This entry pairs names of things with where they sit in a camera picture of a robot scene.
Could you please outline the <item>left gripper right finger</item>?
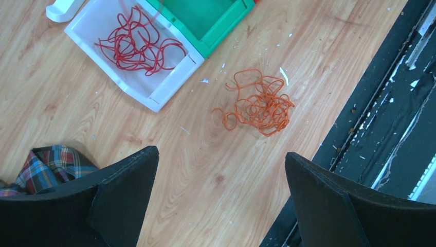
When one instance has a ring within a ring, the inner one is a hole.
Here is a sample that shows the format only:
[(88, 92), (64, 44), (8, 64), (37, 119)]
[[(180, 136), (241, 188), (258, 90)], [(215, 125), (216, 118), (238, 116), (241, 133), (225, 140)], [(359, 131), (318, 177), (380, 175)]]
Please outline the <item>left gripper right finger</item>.
[(285, 172), (304, 246), (435, 246), (435, 206), (365, 187), (289, 152)]

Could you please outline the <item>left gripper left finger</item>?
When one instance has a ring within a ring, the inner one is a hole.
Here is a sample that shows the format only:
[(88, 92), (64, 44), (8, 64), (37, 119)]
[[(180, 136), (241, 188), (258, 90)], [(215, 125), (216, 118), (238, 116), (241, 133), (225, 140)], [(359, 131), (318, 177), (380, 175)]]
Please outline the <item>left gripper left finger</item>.
[(35, 195), (1, 197), (1, 246), (136, 246), (158, 162), (148, 146)]

